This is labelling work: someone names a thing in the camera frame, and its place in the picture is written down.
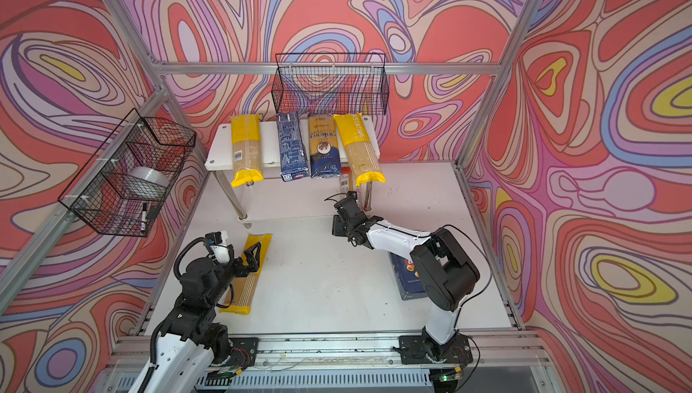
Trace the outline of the dark blue spaghetti bag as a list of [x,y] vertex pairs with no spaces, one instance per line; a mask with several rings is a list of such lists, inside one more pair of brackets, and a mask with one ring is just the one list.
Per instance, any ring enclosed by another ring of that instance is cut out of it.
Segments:
[[307,120],[312,178],[333,178],[342,174],[336,124],[330,115],[313,115]]

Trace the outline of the blue spaghetti box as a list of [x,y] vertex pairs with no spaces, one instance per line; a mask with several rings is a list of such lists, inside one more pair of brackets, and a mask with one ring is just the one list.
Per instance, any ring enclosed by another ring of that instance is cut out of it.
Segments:
[[309,161],[297,112],[277,114],[277,129],[281,179],[293,182],[307,177]]

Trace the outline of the blue Barilla pasta box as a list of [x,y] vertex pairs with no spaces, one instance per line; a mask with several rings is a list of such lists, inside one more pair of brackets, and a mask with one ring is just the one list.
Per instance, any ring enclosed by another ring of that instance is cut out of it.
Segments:
[[389,254],[389,259],[400,298],[403,301],[426,298],[425,288],[414,268],[414,263],[396,254]]

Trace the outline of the yellow spaghetti bag long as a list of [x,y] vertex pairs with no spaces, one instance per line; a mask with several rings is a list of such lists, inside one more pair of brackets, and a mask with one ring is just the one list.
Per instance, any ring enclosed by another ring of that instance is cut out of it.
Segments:
[[261,117],[239,115],[232,118],[232,187],[264,180],[261,150]]

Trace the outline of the red spaghetti bag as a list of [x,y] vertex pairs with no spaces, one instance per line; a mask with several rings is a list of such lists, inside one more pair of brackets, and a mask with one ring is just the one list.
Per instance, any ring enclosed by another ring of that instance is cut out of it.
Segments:
[[349,193],[355,194],[356,200],[360,199],[360,190],[355,184],[355,180],[349,171],[344,171],[340,177],[340,193],[346,197]]

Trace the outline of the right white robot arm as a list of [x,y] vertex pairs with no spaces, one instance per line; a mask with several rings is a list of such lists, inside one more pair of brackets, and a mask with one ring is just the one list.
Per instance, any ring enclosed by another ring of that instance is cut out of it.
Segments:
[[456,325],[463,301],[480,281],[479,268],[451,231],[440,227],[420,232],[397,225],[381,216],[368,216],[353,191],[334,203],[333,235],[353,246],[385,251],[410,261],[423,290],[432,302],[420,335],[425,356],[439,361],[460,337]]

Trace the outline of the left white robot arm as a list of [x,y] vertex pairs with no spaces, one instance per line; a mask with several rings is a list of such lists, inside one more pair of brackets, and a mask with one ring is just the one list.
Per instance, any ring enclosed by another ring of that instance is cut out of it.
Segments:
[[259,272],[261,249],[261,242],[251,243],[236,257],[217,233],[196,238],[180,251],[173,273],[181,293],[153,329],[149,360],[131,392],[191,392],[208,370],[212,380],[232,380],[254,366],[259,340],[232,340],[216,315],[232,282]]

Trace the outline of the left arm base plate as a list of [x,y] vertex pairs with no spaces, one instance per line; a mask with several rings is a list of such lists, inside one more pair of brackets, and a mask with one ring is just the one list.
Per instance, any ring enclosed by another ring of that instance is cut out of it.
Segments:
[[258,337],[235,337],[222,339],[212,346],[212,366],[230,366],[247,369],[255,365],[260,339]]

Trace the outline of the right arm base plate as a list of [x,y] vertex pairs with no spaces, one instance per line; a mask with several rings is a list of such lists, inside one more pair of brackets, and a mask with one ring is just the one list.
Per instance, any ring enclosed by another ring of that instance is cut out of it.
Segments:
[[401,362],[411,364],[456,364],[461,368],[474,362],[470,341],[466,335],[456,333],[445,344],[437,344],[428,335],[400,335],[393,350]]

